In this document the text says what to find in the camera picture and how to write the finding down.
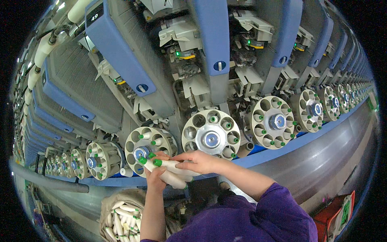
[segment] number 49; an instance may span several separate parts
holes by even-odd
[[[91,18],[91,21],[94,21],[94,20],[96,20],[98,18],[98,14],[95,14],[94,16],[93,16],[93,18]]]

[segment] blue hub cap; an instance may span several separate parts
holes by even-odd
[[[283,114],[276,114],[270,117],[269,124],[272,129],[283,129],[286,126],[286,118]]]
[[[149,155],[149,150],[145,146],[140,146],[134,150],[134,156],[136,159],[140,159],[141,157],[147,158]]]
[[[94,157],[90,157],[88,160],[87,160],[87,165],[90,167],[90,168],[95,168],[97,166],[97,161],[96,159],[94,159]]]
[[[339,99],[338,98],[333,98],[332,99],[332,105],[334,108],[337,108],[340,105]]]
[[[219,137],[215,133],[211,132],[206,134],[204,142],[208,148],[215,148],[219,144]]]
[[[75,170],[75,169],[77,169],[77,167],[78,167],[78,164],[75,161],[72,161],[71,168],[73,168],[73,170]]]
[[[318,103],[312,104],[312,114],[313,116],[319,116],[321,115],[321,106]]]

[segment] floor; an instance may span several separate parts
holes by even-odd
[[[363,104],[334,130],[284,156],[252,167],[287,187],[295,200],[307,211],[318,208],[323,199],[356,190],[360,194],[368,176],[369,161],[375,154],[376,119]],[[187,216],[194,215],[216,202],[218,182],[224,177],[194,181],[189,185],[191,203]],[[231,184],[232,190],[245,195]],[[42,189],[42,196],[58,206],[68,223],[69,237],[82,234],[81,241],[100,241],[98,222],[101,200],[125,187],[90,186],[88,194]],[[254,200],[245,195],[251,202]]]

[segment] woman's right hand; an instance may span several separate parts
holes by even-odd
[[[209,174],[209,173],[220,173],[220,170],[224,165],[228,164],[230,161],[218,157],[214,157],[203,151],[188,151],[171,158],[175,161],[192,161],[192,162],[182,162],[176,164],[175,167],[184,170],[191,170],[200,174]]]

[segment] purple sleeve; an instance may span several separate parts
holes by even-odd
[[[313,219],[296,203],[289,190],[274,183],[257,204],[257,219],[261,227],[276,241],[317,242]]]

